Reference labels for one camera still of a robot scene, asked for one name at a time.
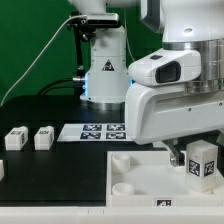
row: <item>black cable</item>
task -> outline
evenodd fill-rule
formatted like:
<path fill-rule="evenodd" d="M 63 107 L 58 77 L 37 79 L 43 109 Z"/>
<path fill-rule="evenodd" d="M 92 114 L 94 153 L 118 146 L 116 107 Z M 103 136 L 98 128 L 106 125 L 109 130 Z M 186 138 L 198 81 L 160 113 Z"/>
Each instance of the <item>black cable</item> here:
<path fill-rule="evenodd" d="M 48 92 L 55 90 L 55 89 L 74 89 L 77 88 L 79 86 L 52 86 L 50 88 L 48 88 L 47 90 L 45 90 L 42 95 L 46 95 Z"/>
<path fill-rule="evenodd" d="M 52 82 L 52 83 L 46 85 L 43 89 L 41 89 L 41 90 L 37 93 L 37 95 L 42 95 L 47 89 L 49 89 L 49 88 L 52 87 L 52 86 L 55 86 L 55 85 L 60 84 L 60 83 L 63 83 L 63 82 L 72 82 L 72 81 L 73 81 L 72 78 L 59 79 L 59 80 L 57 80 L 57 81 L 54 81 L 54 82 Z"/>

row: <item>green backdrop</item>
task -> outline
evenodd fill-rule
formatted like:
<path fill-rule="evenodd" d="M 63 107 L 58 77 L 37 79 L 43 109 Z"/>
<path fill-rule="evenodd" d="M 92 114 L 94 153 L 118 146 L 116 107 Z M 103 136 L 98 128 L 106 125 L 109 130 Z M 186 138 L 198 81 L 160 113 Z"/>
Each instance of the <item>green backdrop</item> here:
<path fill-rule="evenodd" d="M 0 100 L 21 77 L 58 27 L 74 8 L 67 0 L 0 1 Z M 124 21 L 123 10 L 117 12 Z M 127 9 L 128 37 L 132 53 L 139 59 L 161 47 L 161 36 L 150 32 L 139 20 L 139 8 Z M 90 64 L 89 44 L 83 46 L 86 70 Z M 127 66 L 131 58 L 127 53 Z M 28 76 L 7 100 L 36 94 L 46 84 L 73 77 L 76 71 L 73 32 L 64 28 Z M 72 94 L 72 90 L 55 90 L 49 94 Z"/>

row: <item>cube with marker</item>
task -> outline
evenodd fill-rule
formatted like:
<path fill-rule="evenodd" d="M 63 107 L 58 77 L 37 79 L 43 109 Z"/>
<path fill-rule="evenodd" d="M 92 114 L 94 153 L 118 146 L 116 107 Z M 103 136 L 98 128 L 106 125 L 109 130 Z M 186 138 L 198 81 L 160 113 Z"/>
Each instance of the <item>cube with marker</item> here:
<path fill-rule="evenodd" d="M 216 186 L 218 147 L 200 140 L 187 145 L 186 182 L 198 192 Z"/>
<path fill-rule="evenodd" d="M 41 127 L 34 137 L 35 150 L 49 150 L 54 141 L 54 128 Z"/>
<path fill-rule="evenodd" d="M 13 128 L 5 136 L 5 147 L 7 151 L 19 151 L 28 140 L 28 129 L 25 126 Z"/>

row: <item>white cable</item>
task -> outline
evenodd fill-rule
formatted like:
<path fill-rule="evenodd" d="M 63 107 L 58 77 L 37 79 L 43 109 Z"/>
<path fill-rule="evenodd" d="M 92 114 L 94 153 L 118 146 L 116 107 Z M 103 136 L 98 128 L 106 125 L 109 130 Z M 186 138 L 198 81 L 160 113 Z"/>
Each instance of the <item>white cable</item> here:
<path fill-rule="evenodd" d="M 33 63 L 30 65 L 30 67 L 25 71 L 25 73 L 13 84 L 13 86 L 7 91 L 7 93 L 5 94 L 5 96 L 2 99 L 1 102 L 1 106 L 3 106 L 6 98 L 8 97 L 8 95 L 10 94 L 10 92 L 19 84 L 19 82 L 22 81 L 23 78 L 25 78 L 25 76 L 28 74 L 28 72 L 32 69 L 32 67 L 36 64 L 36 62 L 39 60 L 39 58 L 42 56 L 42 54 L 45 52 L 45 50 L 49 47 L 49 45 L 53 42 L 53 40 L 56 38 L 56 36 L 58 35 L 58 33 L 61 31 L 61 29 L 64 27 L 64 25 L 66 25 L 69 21 L 71 21 L 72 19 L 78 18 L 78 17 L 82 17 L 82 16 L 72 16 L 69 19 L 67 19 L 56 31 L 56 33 L 53 35 L 53 37 L 49 40 L 49 42 L 47 43 L 47 45 L 43 48 L 43 50 L 39 53 L 39 55 L 36 57 L 36 59 L 33 61 Z"/>
<path fill-rule="evenodd" d="M 125 27 L 125 30 L 126 30 L 126 33 L 127 33 L 127 47 L 128 47 L 128 52 L 129 52 L 129 55 L 131 56 L 132 61 L 134 62 L 135 59 L 134 59 L 133 54 L 131 52 L 131 48 L 130 48 L 130 44 L 129 44 L 129 40 L 128 40 L 128 28 L 127 28 L 126 9 L 124 10 L 124 27 Z"/>

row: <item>blue light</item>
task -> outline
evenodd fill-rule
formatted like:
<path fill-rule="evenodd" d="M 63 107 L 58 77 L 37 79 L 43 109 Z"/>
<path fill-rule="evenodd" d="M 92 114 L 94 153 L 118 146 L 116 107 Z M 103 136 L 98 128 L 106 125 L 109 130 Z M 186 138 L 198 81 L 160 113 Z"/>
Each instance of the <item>blue light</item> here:
<path fill-rule="evenodd" d="M 88 96 L 88 73 L 85 74 L 85 96 Z"/>
<path fill-rule="evenodd" d="M 130 79 L 130 86 L 132 86 L 135 83 L 133 79 Z"/>

